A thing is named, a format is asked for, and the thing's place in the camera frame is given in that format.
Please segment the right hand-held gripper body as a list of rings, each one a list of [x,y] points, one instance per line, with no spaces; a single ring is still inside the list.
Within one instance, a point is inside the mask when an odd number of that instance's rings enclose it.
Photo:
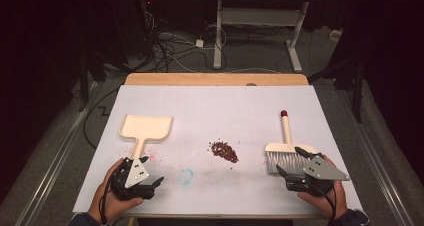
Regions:
[[[285,174],[284,179],[289,191],[321,197],[333,188],[335,181],[349,181],[350,176],[321,156],[315,156],[301,167],[300,174]]]

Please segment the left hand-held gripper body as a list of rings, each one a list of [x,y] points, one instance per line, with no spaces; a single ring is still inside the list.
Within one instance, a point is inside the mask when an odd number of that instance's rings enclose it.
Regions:
[[[143,165],[143,158],[125,158],[112,173],[110,188],[121,201],[133,198],[151,199],[155,195],[154,185],[143,185],[142,181],[149,177]]]

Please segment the cream hand brush grey bristles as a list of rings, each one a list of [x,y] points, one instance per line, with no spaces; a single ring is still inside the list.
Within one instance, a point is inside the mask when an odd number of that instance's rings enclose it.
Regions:
[[[283,142],[269,143],[265,146],[267,171],[270,174],[277,174],[277,166],[279,166],[289,174],[301,174],[302,168],[308,163],[309,159],[297,153],[295,148],[300,147],[308,153],[316,153],[317,150],[309,145],[293,143],[288,113],[286,110],[282,110],[280,115]]]

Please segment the cream plastic dustpan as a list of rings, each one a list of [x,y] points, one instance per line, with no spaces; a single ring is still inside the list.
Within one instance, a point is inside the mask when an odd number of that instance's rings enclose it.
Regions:
[[[172,117],[126,115],[119,134],[135,140],[131,158],[138,158],[142,154],[147,141],[164,140],[170,132],[172,120]]]

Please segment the scatter of red beans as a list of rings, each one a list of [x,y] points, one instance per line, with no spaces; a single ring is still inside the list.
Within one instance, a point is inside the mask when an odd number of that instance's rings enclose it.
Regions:
[[[227,142],[212,142],[210,144],[210,150],[214,156],[218,156],[229,162],[237,163],[239,161],[235,150]]]

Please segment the person's right hand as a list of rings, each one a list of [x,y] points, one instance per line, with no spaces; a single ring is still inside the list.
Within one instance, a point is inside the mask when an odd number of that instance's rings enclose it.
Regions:
[[[327,196],[314,197],[306,192],[298,192],[297,196],[316,208],[323,217],[336,220],[347,210],[346,194],[341,181],[333,183],[333,189]]]

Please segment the person's left hand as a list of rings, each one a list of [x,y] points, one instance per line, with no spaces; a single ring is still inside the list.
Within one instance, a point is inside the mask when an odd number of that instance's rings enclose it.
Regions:
[[[103,182],[98,186],[89,207],[88,214],[100,224],[102,223],[101,215],[104,215],[108,221],[112,221],[117,219],[123,212],[143,203],[142,198],[120,201],[112,192],[107,193],[106,198],[103,198],[103,194],[106,192],[106,188],[108,187],[107,183],[110,176],[115,169],[122,164],[122,162],[123,158],[120,158],[107,171]]]

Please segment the black stand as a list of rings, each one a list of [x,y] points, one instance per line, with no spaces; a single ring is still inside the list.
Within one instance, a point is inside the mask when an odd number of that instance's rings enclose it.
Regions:
[[[345,58],[307,78],[309,83],[326,78],[334,80],[336,90],[352,90],[351,110],[358,123],[362,122],[361,102],[364,79],[364,60]]]
[[[106,73],[103,66],[102,55],[96,51],[83,51],[79,58],[79,67],[81,98],[79,111],[82,112],[87,107],[89,100],[88,75],[91,75],[95,82],[104,82],[106,80]]]

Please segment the white metal desk frame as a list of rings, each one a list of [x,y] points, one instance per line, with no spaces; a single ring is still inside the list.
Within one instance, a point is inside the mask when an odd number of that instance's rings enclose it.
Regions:
[[[306,17],[309,0],[302,0],[299,9],[279,10],[279,9],[259,9],[256,6],[246,8],[224,7],[222,0],[217,0],[216,8],[216,28],[214,43],[214,61],[215,69],[222,69],[223,51],[226,43],[227,34],[223,29],[226,25],[256,25],[256,26],[290,26],[294,28],[293,37],[285,42],[291,65],[296,73],[302,72],[297,52],[296,43],[300,35],[301,27]]]

